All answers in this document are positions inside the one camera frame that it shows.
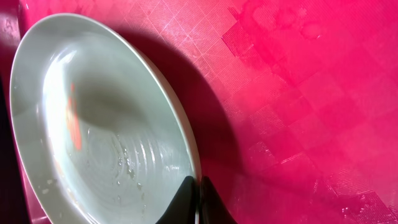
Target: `bowl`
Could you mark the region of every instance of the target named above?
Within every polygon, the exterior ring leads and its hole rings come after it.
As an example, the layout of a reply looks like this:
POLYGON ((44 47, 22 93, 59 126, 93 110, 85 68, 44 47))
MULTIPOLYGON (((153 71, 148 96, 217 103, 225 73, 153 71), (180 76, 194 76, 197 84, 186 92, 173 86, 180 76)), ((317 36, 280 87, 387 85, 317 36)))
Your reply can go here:
POLYGON ((201 177, 166 79, 90 18, 56 14, 32 26, 12 65, 10 104, 21 161, 52 223, 155 223, 183 179, 201 177))

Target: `tabletop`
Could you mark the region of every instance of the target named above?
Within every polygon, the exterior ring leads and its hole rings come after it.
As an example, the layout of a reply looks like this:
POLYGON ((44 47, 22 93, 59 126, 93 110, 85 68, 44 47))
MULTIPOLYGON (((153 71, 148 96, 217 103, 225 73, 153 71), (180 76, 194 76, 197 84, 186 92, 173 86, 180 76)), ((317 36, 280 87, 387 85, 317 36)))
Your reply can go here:
POLYGON ((59 12, 158 66, 238 223, 398 223, 398 1, 21 0, 21 36, 59 12))

